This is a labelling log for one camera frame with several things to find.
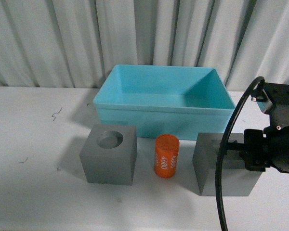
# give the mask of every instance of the robotic arm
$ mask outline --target robotic arm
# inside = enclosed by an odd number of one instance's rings
[[[270,126],[262,130],[244,131],[244,145],[237,145],[245,168],[265,171],[274,167],[289,173],[289,85],[263,83],[251,93],[251,100],[270,116]]]
[[[261,111],[270,116],[270,126],[263,131],[246,129],[244,143],[228,142],[249,95],[252,101],[258,103]],[[264,172],[267,167],[274,167],[281,173],[289,173],[289,85],[266,83],[263,77],[257,77],[244,92],[228,122],[215,171],[216,204],[223,231],[228,230],[222,196],[222,164],[227,150],[239,151],[247,170]]]

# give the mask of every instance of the circular hole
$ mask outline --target circular hole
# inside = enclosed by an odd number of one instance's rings
[[[105,149],[118,147],[122,142],[123,142],[123,135],[117,131],[105,131],[97,139],[98,146]]]

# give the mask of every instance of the black cable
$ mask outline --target black cable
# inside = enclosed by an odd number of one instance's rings
[[[241,99],[239,100],[239,103],[236,105],[236,108],[234,109],[230,120],[227,124],[227,127],[225,129],[225,132],[223,134],[223,138],[220,144],[220,148],[218,151],[218,156],[216,160],[216,169],[215,169],[215,193],[216,193],[216,204],[217,204],[217,210],[218,210],[218,216],[220,219],[220,224],[222,231],[227,231],[227,223],[226,223],[226,217],[225,212],[223,209],[223,195],[222,195],[222,166],[223,166],[223,157],[227,153],[227,143],[232,131],[232,128],[235,125],[236,119],[238,118],[247,98],[252,93],[256,85],[259,84],[260,88],[263,88],[264,85],[264,78],[263,77],[257,77],[255,78],[252,83],[249,85],[249,87],[246,89],[244,94],[242,95]]]

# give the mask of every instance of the printed number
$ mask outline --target printed number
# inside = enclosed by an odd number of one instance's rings
[[[161,162],[161,168],[165,170],[168,169],[167,158],[163,156]]]
[[[174,168],[177,164],[177,157],[174,155],[172,158],[171,158],[171,165],[170,165],[170,168]]]

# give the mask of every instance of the metal cube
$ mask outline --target metal cube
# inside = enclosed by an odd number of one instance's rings
[[[88,183],[132,185],[136,126],[94,125],[79,156]]]

